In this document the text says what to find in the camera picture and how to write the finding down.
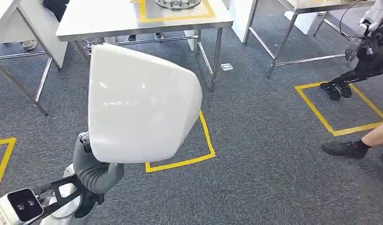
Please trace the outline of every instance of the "black sock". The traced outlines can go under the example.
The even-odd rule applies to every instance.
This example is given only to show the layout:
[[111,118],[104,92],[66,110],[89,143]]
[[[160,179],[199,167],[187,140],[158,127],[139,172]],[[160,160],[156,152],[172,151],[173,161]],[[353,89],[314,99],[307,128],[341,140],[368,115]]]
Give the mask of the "black sock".
[[372,148],[372,146],[369,146],[365,144],[361,139],[357,141],[360,148],[362,148],[364,151],[368,151],[368,149]]

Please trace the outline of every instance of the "yellow tape square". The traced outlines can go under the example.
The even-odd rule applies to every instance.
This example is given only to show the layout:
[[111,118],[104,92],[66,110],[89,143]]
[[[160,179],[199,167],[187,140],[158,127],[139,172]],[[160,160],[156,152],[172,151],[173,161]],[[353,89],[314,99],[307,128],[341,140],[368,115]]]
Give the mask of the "yellow tape square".
[[1,144],[8,144],[5,150],[4,157],[2,158],[1,164],[0,164],[0,183],[1,179],[4,175],[6,166],[8,165],[10,155],[12,154],[13,147],[15,146],[16,138],[11,137],[8,139],[2,139],[0,140],[0,145]]
[[[302,97],[302,99],[306,102],[306,104],[310,107],[310,109],[314,112],[314,114],[317,116],[317,118],[322,122],[325,128],[332,133],[333,136],[340,136],[340,135],[346,135],[346,134],[351,134],[363,130],[369,130],[369,129],[374,129],[381,125],[383,122],[378,122],[378,123],[371,123],[363,126],[358,126],[358,127],[352,127],[352,128],[347,128],[343,130],[333,130],[332,127],[329,125],[327,120],[321,115],[321,113],[317,110],[317,108],[313,105],[313,103],[307,98],[307,96],[303,93],[303,89],[307,88],[313,88],[313,87],[318,87],[320,84],[325,83],[323,82],[317,82],[317,83],[310,83],[310,84],[305,84],[305,85],[300,85],[300,86],[295,86],[294,88],[296,91],[299,93],[299,95]],[[361,93],[360,90],[358,90],[353,84],[349,84],[350,88],[357,93],[360,98],[369,105],[369,107],[372,108],[382,119],[383,119],[383,112],[381,112],[363,93]]]
[[171,164],[160,165],[160,166],[155,166],[155,167],[150,167],[150,163],[147,162],[147,163],[145,163],[146,172],[150,173],[150,172],[155,172],[155,171],[160,171],[160,170],[171,169],[171,168],[175,168],[175,167],[179,167],[179,166],[190,165],[193,163],[198,163],[198,162],[201,162],[201,161],[215,157],[216,156],[215,150],[213,149],[212,143],[210,142],[208,127],[206,126],[205,118],[204,118],[201,110],[200,110],[200,120],[201,120],[201,123],[203,125],[203,130],[204,130],[206,142],[208,144],[208,148],[209,148],[209,152],[210,152],[208,155],[201,156],[198,158],[189,159],[189,160],[178,162],[178,163],[171,163]]

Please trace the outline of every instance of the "cable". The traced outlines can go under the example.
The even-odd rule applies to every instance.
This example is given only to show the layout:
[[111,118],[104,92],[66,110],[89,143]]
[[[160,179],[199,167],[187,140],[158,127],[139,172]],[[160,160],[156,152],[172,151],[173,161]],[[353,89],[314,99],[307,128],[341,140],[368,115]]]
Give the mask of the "cable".
[[344,37],[348,37],[348,38],[367,38],[367,37],[353,37],[353,36],[349,36],[345,33],[343,33],[342,31],[342,21],[343,21],[343,17],[346,15],[347,11],[349,11],[351,8],[353,8],[353,6],[355,6],[357,3],[359,3],[360,1],[362,0],[357,0],[355,3],[353,3],[342,15],[342,18],[340,19],[340,22],[339,22],[339,30],[340,30],[340,34]]

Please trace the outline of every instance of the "stainless steel table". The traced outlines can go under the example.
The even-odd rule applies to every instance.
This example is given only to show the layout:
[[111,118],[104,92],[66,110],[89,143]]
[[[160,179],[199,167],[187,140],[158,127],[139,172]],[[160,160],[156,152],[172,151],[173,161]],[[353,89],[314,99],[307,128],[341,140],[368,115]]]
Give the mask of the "stainless steel table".
[[[298,17],[299,14],[326,12],[324,14],[321,22],[320,22],[319,27],[316,30],[314,36],[316,35],[316,33],[318,32],[319,28],[321,27],[321,25],[323,23],[329,24],[333,29],[335,29],[338,33],[340,33],[340,30],[334,24],[330,23],[325,17],[329,11],[349,8],[353,3],[355,3],[354,0],[331,0],[331,1],[329,1],[329,0],[278,0],[285,7],[287,7],[290,11],[293,11],[293,17],[292,17],[291,22],[288,26],[288,29],[286,30],[285,36],[282,39],[281,44],[278,46],[277,52],[275,54],[265,44],[265,42],[257,34],[257,32],[252,28],[252,23],[253,23],[253,19],[255,16],[258,1],[259,0],[253,1],[253,6],[251,9],[250,18],[248,21],[249,22],[249,24],[248,24],[249,28],[247,30],[246,40],[248,40],[249,34],[252,33],[257,38],[257,40],[260,42],[260,44],[263,46],[263,48],[267,51],[267,53],[270,55],[270,57],[272,58],[272,63],[271,63],[270,68],[268,70],[269,75],[273,72],[275,67],[291,65],[291,64],[298,64],[298,63],[303,63],[303,62],[312,62],[312,61],[317,61],[317,60],[333,59],[333,58],[339,58],[339,57],[345,56],[345,54],[343,53],[343,54],[329,55],[329,56],[304,59],[304,60],[278,62],[281,51],[284,48],[286,41],[288,40],[289,34],[291,33],[292,27],[295,24],[296,18]],[[375,2],[375,0],[360,1],[354,5],[354,8],[370,7],[374,4],[374,2]]]
[[7,26],[7,22],[12,16],[12,14],[17,10],[17,12],[20,14],[30,31],[35,36],[35,39],[38,41],[38,43],[42,46],[44,51],[39,52],[29,52],[29,53],[21,53],[21,54],[13,54],[13,55],[4,55],[0,56],[0,60],[8,60],[8,59],[15,59],[20,57],[30,57],[30,56],[37,56],[37,55],[47,55],[48,56],[48,62],[46,64],[44,73],[42,75],[41,81],[39,82],[38,90],[35,97],[32,97],[31,94],[15,79],[15,77],[8,71],[6,68],[2,66],[0,63],[0,72],[4,75],[4,77],[11,82],[16,89],[18,89],[33,105],[37,107],[37,109],[44,115],[47,116],[48,113],[46,110],[41,106],[39,103],[39,97],[41,95],[42,89],[44,87],[44,83],[46,80],[46,77],[48,75],[49,69],[51,67],[51,64],[53,63],[56,68],[60,68],[56,61],[53,59],[52,55],[47,50],[46,46],[44,45],[44,42],[41,41],[40,36],[35,32],[32,25],[29,23],[27,18],[24,16],[21,8],[19,7],[20,0],[0,0],[0,32],[5,30]]
[[[195,30],[195,35],[164,38],[161,40],[118,42],[114,45],[134,45],[152,42],[164,42],[194,39],[195,50],[201,52],[212,77],[214,89],[218,73],[222,31],[231,27],[233,19],[222,0],[202,0],[191,10],[172,11],[163,8],[154,0],[105,0],[90,4],[89,0],[71,0],[56,32],[59,40],[73,41],[83,54],[78,40],[105,38],[132,34],[148,34],[181,30]],[[201,30],[216,28],[215,57],[213,68],[210,66],[201,43]]]

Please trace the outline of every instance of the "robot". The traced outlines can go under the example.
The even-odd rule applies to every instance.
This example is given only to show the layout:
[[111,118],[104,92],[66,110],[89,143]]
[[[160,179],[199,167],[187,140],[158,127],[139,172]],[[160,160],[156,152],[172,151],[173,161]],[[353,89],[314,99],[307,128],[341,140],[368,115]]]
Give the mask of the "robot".
[[350,98],[352,96],[350,83],[383,74],[383,0],[376,0],[373,7],[361,19],[359,28],[357,32],[360,37],[356,50],[346,51],[348,61],[351,61],[353,55],[359,60],[354,70],[320,85],[332,100],[339,100],[341,96]]
[[202,90],[187,69],[103,44],[93,46],[88,98],[89,130],[75,141],[73,164],[60,180],[1,197],[0,225],[87,225],[125,164],[176,153],[198,119]]

